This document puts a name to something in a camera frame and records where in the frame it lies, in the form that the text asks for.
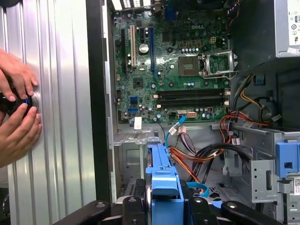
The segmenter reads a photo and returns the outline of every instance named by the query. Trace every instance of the finger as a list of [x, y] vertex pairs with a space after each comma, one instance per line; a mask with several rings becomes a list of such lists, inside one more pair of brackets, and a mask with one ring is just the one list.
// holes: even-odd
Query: finger
[[10, 136], [14, 132], [14, 130], [16, 130], [17, 127], [19, 127], [19, 124], [23, 119], [26, 109], [27, 104], [23, 103], [17, 108], [17, 110], [11, 115], [11, 117], [9, 117], [9, 119], [5, 123], [3, 123], [1, 128], [3, 128], [5, 132], [4, 135], [6, 137]]
[[38, 124], [41, 121], [41, 115], [37, 115], [37, 108], [32, 107], [28, 114], [23, 119], [21, 125], [7, 138], [8, 141], [13, 141], [18, 143], [21, 141], [27, 133], [31, 130], [33, 127], [35, 120], [38, 120]]
[[4, 120], [4, 118], [5, 118], [5, 116], [6, 116], [6, 113], [0, 112], [0, 126], [1, 126], [1, 124], [2, 124], [2, 122]]
[[8, 80], [6, 79], [1, 69], [0, 69], [0, 91], [9, 101], [14, 102], [16, 100], [15, 95], [12, 93], [10, 89]]
[[24, 84], [25, 84], [27, 93], [30, 96], [33, 96], [33, 87], [32, 87], [32, 83], [31, 83], [30, 75], [28, 73], [26, 75], [23, 75], [23, 79], [24, 79]]
[[23, 77], [21, 75], [14, 75], [11, 76], [11, 79], [13, 80], [15, 89], [17, 90], [20, 98], [25, 99], [27, 96]]
[[40, 120], [36, 119], [33, 126], [31, 127], [30, 131], [26, 134], [26, 136], [19, 141], [17, 144], [18, 149], [22, 149], [22, 151], [26, 151], [26, 149], [31, 149], [32, 146], [37, 142], [39, 135], [39, 127], [41, 124], [39, 124]]

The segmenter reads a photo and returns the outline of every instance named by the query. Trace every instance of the ribbed metal panel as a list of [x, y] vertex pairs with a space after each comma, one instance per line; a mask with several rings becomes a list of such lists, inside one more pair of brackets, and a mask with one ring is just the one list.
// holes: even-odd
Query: ribbed metal panel
[[0, 48], [36, 73], [43, 123], [8, 167], [12, 225], [51, 225], [96, 198], [85, 0], [0, 8]]

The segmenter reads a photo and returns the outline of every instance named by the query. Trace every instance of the sticker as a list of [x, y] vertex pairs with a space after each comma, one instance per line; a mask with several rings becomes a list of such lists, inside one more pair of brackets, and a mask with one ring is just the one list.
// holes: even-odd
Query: sticker
[[246, 123], [244, 123], [243, 127], [244, 128], [251, 128], [254, 125], [253, 122], [247, 121]]
[[294, 178], [294, 195], [300, 195], [300, 177]]
[[186, 132], [187, 132], [187, 127], [184, 126], [184, 125], [181, 125], [181, 126], [178, 128], [177, 134], [186, 133]]
[[142, 129], [142, 118], [140, 116], [135, 117], [135, 130], [141, 130]]
[[287, 0], [289, 44], [300, 45], [300, 0]]
[[171, 135], [173, 135], [173, 134], [175, 134], [176, 133], [176, 129], [174, 128], [174, 127], [171, 127], [171, 129], [169, 130], [169, 133], [171, 134]]
[[287, 52], [291, 53], [291, 54], [299, 55], [300, 54], [300, 49], [288, 47]]

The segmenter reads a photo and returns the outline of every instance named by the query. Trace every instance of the black knob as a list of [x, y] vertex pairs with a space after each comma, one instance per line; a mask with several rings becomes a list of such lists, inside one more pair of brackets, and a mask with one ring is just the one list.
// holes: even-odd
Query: black knob
[[28, 105], [24, 114], [24, 116], [26, 116], [29, 109], [32, 107], [32, 98], [27, 96], [26, 99], [21, 99], [15, 89], [13, 89], [12, 92], [16, 98], [16, 101], [14, 102], [9, 101], [2, 93], [0, 93], [0, 111], [11, 116], [21, 104], [26, 103]]

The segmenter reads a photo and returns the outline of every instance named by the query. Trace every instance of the fingernail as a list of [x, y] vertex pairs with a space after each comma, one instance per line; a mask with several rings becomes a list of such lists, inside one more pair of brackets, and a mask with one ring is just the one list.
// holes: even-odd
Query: fingernail
[[22, 107], [23, 109], [26, 109], [26, 108], [27, 108], [27, 104], [26, 104], [26, 103], [23, 103], [23, 104], [21, 105], [21, 107]]
[[9, 96], [9, 100], [12, 101], [12, 102], [14, 102], [15, 101], [15, 96], [13, 96], [13, 95]]

